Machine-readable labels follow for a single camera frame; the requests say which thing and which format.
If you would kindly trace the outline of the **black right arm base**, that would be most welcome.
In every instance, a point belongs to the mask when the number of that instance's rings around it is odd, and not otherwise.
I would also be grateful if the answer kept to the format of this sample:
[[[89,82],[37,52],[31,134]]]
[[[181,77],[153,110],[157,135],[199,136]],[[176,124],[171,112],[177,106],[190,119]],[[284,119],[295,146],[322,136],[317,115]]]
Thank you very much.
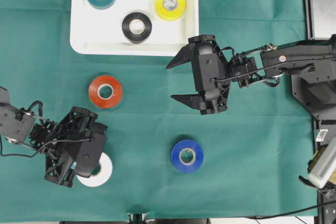
[[[335,0],[305,0],[308,39],[335,34]],[[294,98],[311,114],[315,127],[335,124],[335,60],[318,61],[310,73],[291,77]]]

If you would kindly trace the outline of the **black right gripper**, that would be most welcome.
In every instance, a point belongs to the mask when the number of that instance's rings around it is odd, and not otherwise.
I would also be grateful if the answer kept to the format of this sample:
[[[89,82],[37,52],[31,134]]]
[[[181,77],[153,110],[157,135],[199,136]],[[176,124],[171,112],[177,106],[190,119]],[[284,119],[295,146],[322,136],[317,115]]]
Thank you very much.
[[[227,110],[230,82],[217,82],[227,77],[227,60],[220,51],[214,35],[200,35],[188,39],[168,63],[171,69],[191,61],[195,89],[198,94],[176,94],[171,98],[199,110],[201,115],[215,114]]]

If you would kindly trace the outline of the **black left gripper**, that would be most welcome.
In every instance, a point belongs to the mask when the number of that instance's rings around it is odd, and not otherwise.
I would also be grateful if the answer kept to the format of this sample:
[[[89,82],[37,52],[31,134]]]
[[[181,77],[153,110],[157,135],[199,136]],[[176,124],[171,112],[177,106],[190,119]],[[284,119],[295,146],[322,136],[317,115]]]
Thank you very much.
[[[46,146],[45,180],[72,187],[75,176],[92,176],[107,142],[108,127],[97,118],[98,114],[74,106],[55,126],[57,135]]]

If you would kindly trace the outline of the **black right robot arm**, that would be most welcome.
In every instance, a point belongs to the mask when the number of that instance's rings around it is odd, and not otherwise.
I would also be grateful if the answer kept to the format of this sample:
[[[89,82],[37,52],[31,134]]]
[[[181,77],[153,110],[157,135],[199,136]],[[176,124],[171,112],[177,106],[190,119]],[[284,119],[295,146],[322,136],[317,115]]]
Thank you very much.
[[[203,34],[189,38],[166,68],[188,62],[197,93],[171,97],[202,115],[227,110],[233,82],[240,88],[253,83],[274,88],[285,74],[293,77],[292,95],[312,116],[328,120],[335,111],[335,35],[236,53],[230,46],[220,48],[214,35]]]

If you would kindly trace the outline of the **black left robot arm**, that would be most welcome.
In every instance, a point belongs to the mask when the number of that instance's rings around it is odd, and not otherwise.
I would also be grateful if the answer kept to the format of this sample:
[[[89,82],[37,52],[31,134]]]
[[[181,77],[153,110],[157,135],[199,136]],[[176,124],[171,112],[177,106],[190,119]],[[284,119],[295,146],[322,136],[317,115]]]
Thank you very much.
[[[112,161],[103,152],[107,126],[88,109],[72,107],[60,121],[43,118],[43,103],[34,101],[27,109],[10,104],[1,88],[1,136],[46,157],[45,180],[72,187],[75,177],[88,187],[98,187],[112,175]]]

